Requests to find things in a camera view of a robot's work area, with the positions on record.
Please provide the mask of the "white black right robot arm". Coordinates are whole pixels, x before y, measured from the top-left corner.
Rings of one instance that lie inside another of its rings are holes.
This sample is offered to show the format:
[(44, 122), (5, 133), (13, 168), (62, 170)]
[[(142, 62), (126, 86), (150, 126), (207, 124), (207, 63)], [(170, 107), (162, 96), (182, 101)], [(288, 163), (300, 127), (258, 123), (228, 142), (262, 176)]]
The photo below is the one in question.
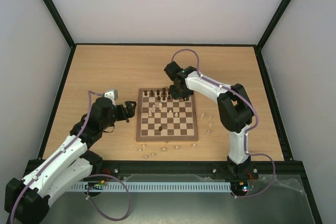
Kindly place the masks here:
[(241, 84), (222, 84), (191, 66), (182, 69), (175, 61), (167, 64), (164, 72), (173, 82), (170, 85), (172, 98), (186, 100), (196, 91), (217, 104), (220, 121), (229, 131), (227, 169), (232, 176), (242, 177), (251, 160), (247, 148), (248, 131), (256, 114), (245, 88)]

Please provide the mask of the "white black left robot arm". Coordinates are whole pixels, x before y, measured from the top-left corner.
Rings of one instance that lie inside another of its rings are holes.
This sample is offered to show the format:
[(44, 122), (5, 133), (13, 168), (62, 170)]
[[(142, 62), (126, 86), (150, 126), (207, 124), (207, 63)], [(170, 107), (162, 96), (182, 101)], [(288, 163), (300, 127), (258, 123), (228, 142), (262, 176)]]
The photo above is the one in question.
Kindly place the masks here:
[(11, 179), (5, 189), (9, 223), (41, 223), (51, 206), (71, 186), (85, 178), (100, 177), (102, 158), (90, 147), (115, 122), (135, 115), (136, 102), (117, 105), (112, 95), (89, 101), (88, 112), (74, 125), (63, 143), (22, 179)]

